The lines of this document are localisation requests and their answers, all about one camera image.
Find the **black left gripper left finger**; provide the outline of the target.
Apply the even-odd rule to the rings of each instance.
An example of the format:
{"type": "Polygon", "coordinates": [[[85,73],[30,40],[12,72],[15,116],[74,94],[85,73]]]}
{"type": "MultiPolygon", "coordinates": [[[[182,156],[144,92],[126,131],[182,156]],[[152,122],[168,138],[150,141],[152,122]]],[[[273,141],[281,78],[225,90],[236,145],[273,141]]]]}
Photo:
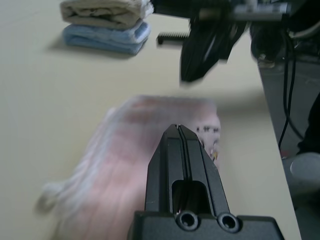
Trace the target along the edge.
{"type": "Polygon", "coordinates": [[[187,210],[187,158],[183,125],[163,133],[148,164],[144,209],[179,214],[187,210]]]}

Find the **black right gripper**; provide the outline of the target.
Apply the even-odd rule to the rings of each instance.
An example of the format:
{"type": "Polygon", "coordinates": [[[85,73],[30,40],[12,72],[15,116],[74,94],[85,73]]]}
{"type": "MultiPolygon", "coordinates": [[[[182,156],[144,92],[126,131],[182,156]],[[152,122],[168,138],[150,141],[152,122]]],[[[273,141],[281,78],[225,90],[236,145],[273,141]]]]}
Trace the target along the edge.
{"type": "Polygon", "coordinates": [[[227,61],[234,45],[250,23],[281,22],[291,12],[287,1],[154,0],[159,15],[189,20],[189,32],[161,32],[157,44],[183,43],[180,80],[202,79],[219,61],[227,61]]]}

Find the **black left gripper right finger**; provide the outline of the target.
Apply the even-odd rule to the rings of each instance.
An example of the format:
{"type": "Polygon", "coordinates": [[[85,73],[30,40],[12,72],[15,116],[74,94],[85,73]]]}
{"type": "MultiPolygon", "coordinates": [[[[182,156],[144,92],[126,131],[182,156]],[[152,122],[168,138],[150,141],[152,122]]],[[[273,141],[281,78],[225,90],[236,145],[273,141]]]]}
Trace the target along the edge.
{"type": "Polygon", "coordinates": [[[179,133],[185,149],[189,181],[186,208],[197,215],[229,213],[225,191],[215,163],[194,132],[180,125],[179,133]]]}

